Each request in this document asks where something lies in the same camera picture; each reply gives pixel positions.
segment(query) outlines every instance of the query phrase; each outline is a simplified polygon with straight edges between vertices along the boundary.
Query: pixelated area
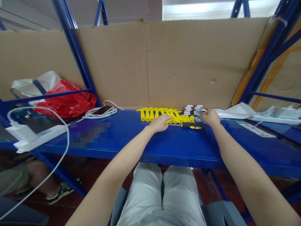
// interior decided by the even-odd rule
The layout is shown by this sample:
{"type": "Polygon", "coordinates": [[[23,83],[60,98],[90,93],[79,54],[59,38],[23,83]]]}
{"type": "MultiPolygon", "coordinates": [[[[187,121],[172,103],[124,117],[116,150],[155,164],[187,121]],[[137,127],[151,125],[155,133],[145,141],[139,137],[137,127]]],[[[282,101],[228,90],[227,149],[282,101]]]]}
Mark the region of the pixelated area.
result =
{"type": "Polygon", "coordinates": [[[71,122],[69,127],[70,147],[92,148],[94,143],[106,143],[110,127],[110,122],[71,122]]]}

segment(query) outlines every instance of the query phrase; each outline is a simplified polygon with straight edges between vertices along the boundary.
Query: gray chair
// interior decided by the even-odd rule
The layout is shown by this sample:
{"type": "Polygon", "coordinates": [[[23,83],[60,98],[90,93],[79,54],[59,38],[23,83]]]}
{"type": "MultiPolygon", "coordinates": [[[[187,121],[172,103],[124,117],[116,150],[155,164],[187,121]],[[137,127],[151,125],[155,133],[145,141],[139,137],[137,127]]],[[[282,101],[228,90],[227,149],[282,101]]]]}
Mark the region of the gray chair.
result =
{"type": "MultiPolygon", "coordinates": [[[[5,196],[0,197],[0,217],[11,210],[18,202],[11,200],[5,196]]],[[[35,224],[47,225],[49,216],[41,212],[27,207],[23,204],[18,206],[7,217],[0,221],[0,224],[16,223],[16,224],[35,224]]]]}
{"type": "MultiPolygon", "coordinates": [[[[127,191],[121,188],[114,205],[111,226],[117,225],[127,197],[127,191]]],[[[232,202],[217,201],[204,206],[200,198],[200,204],[207,226],[225,226],[225,220],[229,226],[247,226],[232,202]]]]}

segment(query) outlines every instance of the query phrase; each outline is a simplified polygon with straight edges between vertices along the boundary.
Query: black and yellow screwdriver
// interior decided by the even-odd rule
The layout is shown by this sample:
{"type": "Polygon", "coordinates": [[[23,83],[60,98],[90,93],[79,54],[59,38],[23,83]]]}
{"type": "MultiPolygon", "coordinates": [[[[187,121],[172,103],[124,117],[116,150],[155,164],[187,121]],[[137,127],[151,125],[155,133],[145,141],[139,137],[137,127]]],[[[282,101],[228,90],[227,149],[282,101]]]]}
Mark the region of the black and yellow screwdriver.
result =
{"type": "Polygon", "coordinates": [[[183,124],[168,124],[168,126],[180,126],[181,128],[186,128],[186,129],[202,129],[203,126],[200,124],[196,123],[183,123],[183,124]]]}

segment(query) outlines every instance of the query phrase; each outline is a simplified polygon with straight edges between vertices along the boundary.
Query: yellow handle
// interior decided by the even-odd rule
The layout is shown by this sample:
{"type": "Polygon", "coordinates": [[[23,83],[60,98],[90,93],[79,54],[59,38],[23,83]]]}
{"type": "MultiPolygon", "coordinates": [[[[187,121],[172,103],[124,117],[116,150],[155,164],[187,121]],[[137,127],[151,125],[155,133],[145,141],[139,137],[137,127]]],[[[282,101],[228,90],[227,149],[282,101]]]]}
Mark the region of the yellow handle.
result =
{"type": "Polygon", "coordinates": [[[167,110],[167,108],[163,108],[163,109],[160,111],[161,114],[164,115],[166,110],[167,110]]]}
{"type": "Polygon", "coordinates": [[[155,113],[155,118],[158,118],[159,117],[159,111],[161,111],[163,108],[158,108],[156,110],[156,113],[155,113]]]}
{"type": "Polygon", "coordinates": [[[170,115],[173,117],[173,123],[176,124],[176,123],[180,123],[180,120],[174,115],[174,112],[177,111],[177,110],[171,110],[169,111],[170,115]]]}
{"type": "Polygon", "coordinates": [[[136,111],[141,111],[141,114],[140,114],[141,121],[145,121],[144,110],[146,110],[146,109],[147,109],[147,107],[136,110],[136,111]]]}
{"type": "Polygon", "coordinates": [[[157,110],[157,108],[153,108],[153,109],[150,110],[150,121],[151,122],[155,119],[155,117],[154,117],[154,110],[157,110]]]}
{"type": "Polygon", "coordinates": [[[183,119],[181,118],[181,116],[179,115],[181,111],[175,111],[175,115],[177,117],[177,119],[179,120],[179,123],[182,124],[183,123],[183,119]]]}
{"type": "Polygon", "coordinates": [[[187,122],[189,122],[189,123],[192,123],[192,122],[190,121],[190,119],[189,119],[189,116],[188,116],[188,115],[186,115],[186,120],[187,120],[187,122]]]}
{"type": "Polygon", "coordinates": [[[183,119],[183,122],[187,122],[185,115],[181,115],[181,118],[183,119]]]}
{"type": "Polygon", "coordinates": [[[192,123],[195,123],[195,122],[194,122],[194,116],[190,116],[189,119],[190,119],[190,121],[191,121],[192,123]]]}
{"type": "Polygon", "coordinates": [[[150,109],[153,109],[153,107],[148,108],[145,110],[145,121],[150,121],[150,109]]]}
{"type": "MultiPolygon", "coordinates": [[[[170,113],[171,110],[172,110],[172,108],[165,110],[165,112],[168,116],[172,116],[170,113]]],[[[173,119],[168,120],[165,124],[168,124],[168,123],[173,123],[173,119]]]]}

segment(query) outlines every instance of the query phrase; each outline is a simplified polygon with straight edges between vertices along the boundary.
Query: phone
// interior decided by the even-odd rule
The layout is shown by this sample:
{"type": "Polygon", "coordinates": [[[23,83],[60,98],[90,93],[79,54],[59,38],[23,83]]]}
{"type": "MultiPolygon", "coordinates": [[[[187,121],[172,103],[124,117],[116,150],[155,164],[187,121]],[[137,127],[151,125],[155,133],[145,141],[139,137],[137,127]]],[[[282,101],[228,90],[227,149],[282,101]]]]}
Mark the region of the phone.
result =
{"type": "Polygon", "coordinates": [[[114,106],[112,105],[105,105],[102,106],[97,111],[93,112],[92,115],[105,115],[108,111],[110,111],[114,106]]]}

